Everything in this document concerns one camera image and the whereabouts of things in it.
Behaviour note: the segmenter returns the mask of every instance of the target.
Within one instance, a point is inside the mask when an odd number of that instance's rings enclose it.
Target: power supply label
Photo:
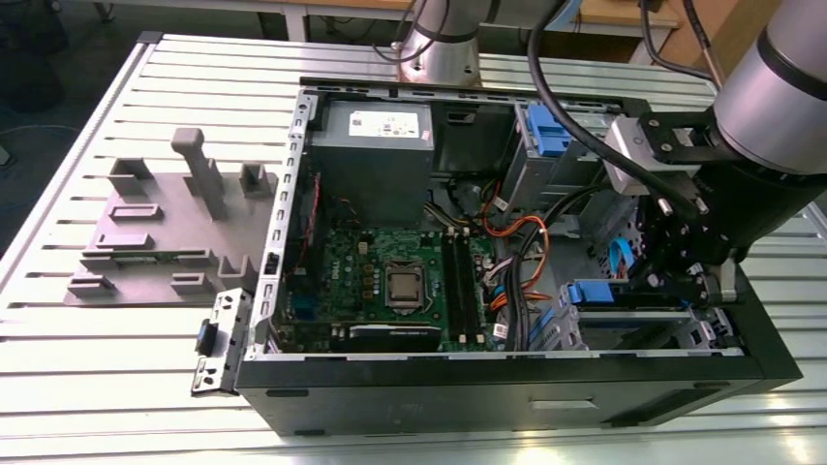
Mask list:
[[[351,113],[351,136],[364,138],[417,138],[416,113],[392,111],[355,111]]]

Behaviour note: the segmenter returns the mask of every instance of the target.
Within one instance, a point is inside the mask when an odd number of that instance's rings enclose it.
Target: motherboard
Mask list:
[[[480,279],[491,262],[488,238],[467,232],[331,230],[320,289],[289,295],[280,329],[290,352],[339,352],[344,333],[383,328],[421,331],[441,352],[488,350]]]

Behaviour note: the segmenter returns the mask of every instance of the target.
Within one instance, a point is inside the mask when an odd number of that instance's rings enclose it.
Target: sheet metal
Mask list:
[[[524,60],[483,56],[484,86],[531,88]],[[547,60],[560,92],[703,109],[707,83],[649,67]],[[827,247],[807,217],[761,239],[744,263],[805,377],[655,428],[278,438],[240,398],[190,399],[205,308],[61,305],[104,210],[117,157],[184,171],[173,128],[198,126],[222,171],[277,172],[299,76],[393,79],[365,47],[165,36],[140,45],[0,263],[0,457],[96,463],[827,462]]]

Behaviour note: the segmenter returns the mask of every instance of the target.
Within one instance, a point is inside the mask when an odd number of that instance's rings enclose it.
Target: green circuit board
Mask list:
[[[460,342],[448,337],[440,243],[440,232],[380,229],[329,232],[324,243],[321,291],[312,300],[312,314],[301,315],[295,323],[296,339],[304,352],[324,351],[323,341],[336,323],[435,326],[441,329],[443,352],[485,350],[480,288],[475,298],[481,339]],[[472,262],[463,265],[477,275],[481,265],[492,258],[491,243],[485,237],[471,237],[468,245]],[[409,314],[393,311],[387,305],[387,272],[399,265],[421,269],[424,302]]]

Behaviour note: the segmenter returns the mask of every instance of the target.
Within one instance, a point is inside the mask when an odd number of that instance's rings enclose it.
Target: cpu socket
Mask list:
[[[385,306],[400,315],[409,315],[424,307],[423,269],[423,264],[413,262],[391,262],[385,265]]]

